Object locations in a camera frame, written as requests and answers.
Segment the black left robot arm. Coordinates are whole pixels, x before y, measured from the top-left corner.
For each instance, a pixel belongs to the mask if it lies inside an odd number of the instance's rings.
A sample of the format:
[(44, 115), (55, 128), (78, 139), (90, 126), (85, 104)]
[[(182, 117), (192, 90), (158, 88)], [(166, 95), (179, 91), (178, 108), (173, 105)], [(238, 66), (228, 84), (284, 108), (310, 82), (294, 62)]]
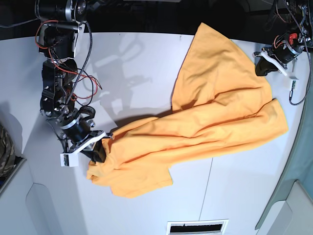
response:
[(266, 76), (270, 72), (280, 72), (291, 80), (297, 80), (287, 71), (288, 63), (295, 61), (303, 52), (311, 62), (313, 51), (313, 2), (311, 0), (284, 0), (284, 6), (290, 17), (285, 33), (278, 35), (269, 47), (256, 51), (253, 57), (259, 61), (255, 66), (257, 76)]

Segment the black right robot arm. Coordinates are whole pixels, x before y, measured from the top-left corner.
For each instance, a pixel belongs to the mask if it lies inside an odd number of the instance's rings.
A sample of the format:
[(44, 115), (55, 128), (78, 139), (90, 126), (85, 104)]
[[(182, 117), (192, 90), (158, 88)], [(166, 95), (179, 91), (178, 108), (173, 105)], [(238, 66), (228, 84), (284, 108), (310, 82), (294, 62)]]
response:
[(79, 81), (88, 78), (92, 94), (100, 88), (98, 81), (86, 73), (86, 63), (78, 68), (74, 60), (78, 36), (89, 26), (87, 9), (85, 0), (37, 0), (34, 7), (41, 21), (35, 43), (46, 57), (40, 111), (52, 128), (60, 129), (56, 134), (63, 148), (60, 161), (69, 167), (78, 165), (79, 153), (94, 163), (103, 163), (106, 153), (102, 140), (112, 137), (111, 133), (93, 129), (96, 111), (89, 103), (75, 107), (78, 97), (74, 91)]

